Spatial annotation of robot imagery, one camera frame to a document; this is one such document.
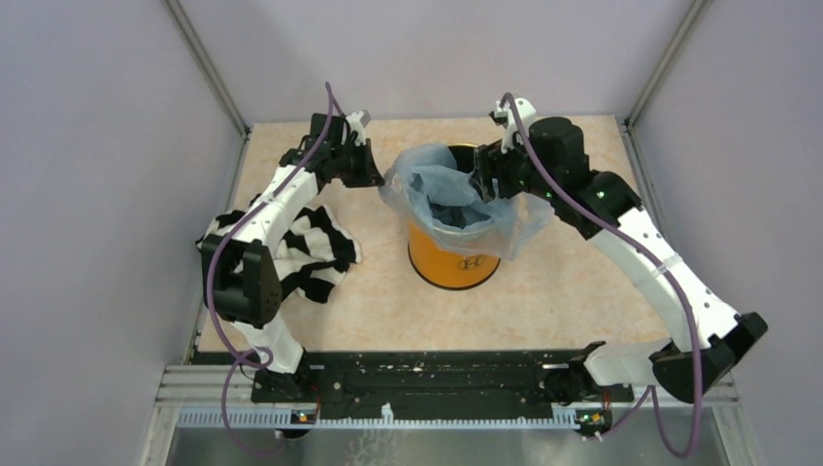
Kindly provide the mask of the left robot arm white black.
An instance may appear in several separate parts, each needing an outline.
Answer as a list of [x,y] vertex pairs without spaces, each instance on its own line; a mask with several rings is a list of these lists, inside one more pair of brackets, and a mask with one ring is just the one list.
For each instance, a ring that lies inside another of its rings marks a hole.
[[206,235],[201,246],[204,299],[214,330],[237,360],[248,364],[221,325],[239,330],[258,357],[253,367],[276,373],[275,390],[288,401],[305,398],[312,377],[299,367],[304,349],[279,314],[284,293],[274,254],[325,185],[333,180],[349,188],[383,185],[366,134],[370,120],[365,110],[314,114],[309,133],[280,158],[248,210],[226,232]]

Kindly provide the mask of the translucent blue plastic trash bag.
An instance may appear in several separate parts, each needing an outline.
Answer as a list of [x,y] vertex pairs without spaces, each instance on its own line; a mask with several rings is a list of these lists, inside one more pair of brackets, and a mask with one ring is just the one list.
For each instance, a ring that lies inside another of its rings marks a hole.
[[472,171],[460,169],[445,144],[423,144],[397,156],[379,196],[442,250],[514,260],[548,226],[553,209],[525,194],[485,201],[470,185]]

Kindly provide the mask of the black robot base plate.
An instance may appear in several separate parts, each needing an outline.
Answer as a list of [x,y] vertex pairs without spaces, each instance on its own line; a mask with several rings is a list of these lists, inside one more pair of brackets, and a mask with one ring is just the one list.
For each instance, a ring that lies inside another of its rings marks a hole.
[[596,385],[583,349],[310,351],[293,374],[259,370],[254,403],[309,403],[323,419],[550,418],[556,406],[630,402],[630,386]]

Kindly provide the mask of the orange gold-rimmed trash bin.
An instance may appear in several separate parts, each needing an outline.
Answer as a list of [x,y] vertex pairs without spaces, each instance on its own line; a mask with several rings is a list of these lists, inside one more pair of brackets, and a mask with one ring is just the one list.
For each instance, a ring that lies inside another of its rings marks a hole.
[[[474,145],[448,145],[457,156],[460,169],[473,169]],[[466,290],[487,282],[499,269],[503,258],[489,254],[462,255],[442,250],[417,227],[409,223],[408,255],[411,266],[429,284],[448,290]]]

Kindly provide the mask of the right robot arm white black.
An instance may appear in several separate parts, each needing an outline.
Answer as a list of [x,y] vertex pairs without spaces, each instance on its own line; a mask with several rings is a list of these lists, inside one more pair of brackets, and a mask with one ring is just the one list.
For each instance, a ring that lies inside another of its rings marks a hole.
[[580,127],[560,116],[527,124],[493,115],[505,136],[475,150],[473,183],[486,198],[528,193],[616,264],[664,321],[668,337],[593,344],[569,374],[572,393],[594,400],[608,385],[652,385],[694,403],[767,332],[756,313],[725,303],[691,270],[619,175],[591,168]]

